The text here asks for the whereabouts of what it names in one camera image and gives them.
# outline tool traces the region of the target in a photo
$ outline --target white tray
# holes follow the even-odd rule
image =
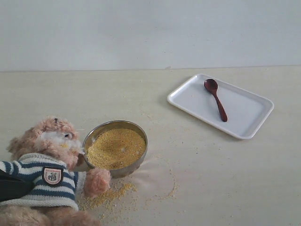
[[[218,83],[217,96],[228,117],[223,122],[204,81]],[[251,139],[274,109],[272,101],[205,74],[197,74],[168,95],[172,105],[238,139]]]

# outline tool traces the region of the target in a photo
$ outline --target dark object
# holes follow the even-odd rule
[[[0,202],[19,199],[34,187],[33,182],[21,180],[0,170]]]
[[[218,110],[219,110],[220,115],[221,115],[222,121],[228,121],[228,117],[227,117],[227,115],[225,113],[225,110],[222,107],[222,104],[221,104],[221,102],[218,99],[217,94],[216,94],[217,88],[218,88],[218,85],[217,85],[216,81],[213,80],[213,79],[207,79],[204,82],[204,86],[207,89],[207,91],[214,96],[214,98],[216,100],[216,103],[217,103],[217,106],[218,106]]]

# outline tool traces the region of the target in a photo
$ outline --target table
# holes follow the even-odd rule
[[[197,73],[274,102],[254,138],[232,138],[167,102]],[[114,210],[91,210],[103,225],[299,226],[300,73],[301,66],[0,73],[0,157],[9,160],[9,140],[47,115],[71,121],[81,141],[101,123],[129,120],[145,130],[148,153],[125,178],[137,191],[115,200]]]

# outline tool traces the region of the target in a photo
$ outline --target metal bowl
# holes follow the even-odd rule
[[[111,129],[131,129],[131,130],[135,131],[136,133],[138,133],[145,141],[145,150],[144,150],[143,155],[140,157],[140,159],[138,159],[131,165],[126,166],[124,168],[110,170],[112,178],[123,178],[125,176],[132,174],[136,169],[138,169],[140,167],[141,163],[143,162],[143,160],[146,156],[148,141],[147,141],[147,137],[146,137],[146,134],[143,131],[143,129],[130,121],[117,120],[117,121],[109,121],[104,124],[101,124],[101,125],[97,126],[96,128],[94,128],[86,136],[86,138],[83,142],[83,148],[84,148],[84,152],[85,152],[84,156],[85,156],[85,161],[86,161],[88,167],[90,167],[92,169],[95,168],[95,166],[92,165],[87,158],[88,148],[96,141],[96,139],[102,133],[109,131]]]

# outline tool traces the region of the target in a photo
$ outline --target spoon handle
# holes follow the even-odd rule
[[[222,106],[219,98],[217,97],[217,95],[214,95],[214,97],[215,97],[215,100],[216,100],[216,103],[217,103],[217,107],[218,107],[218,110],[220,112],[222,121],[224,121],[224,122],[228,121],[228,117],[227,117],[227,115],[225,113],[225,110],[224,110],[224,108],[223,108],[223,106]]]

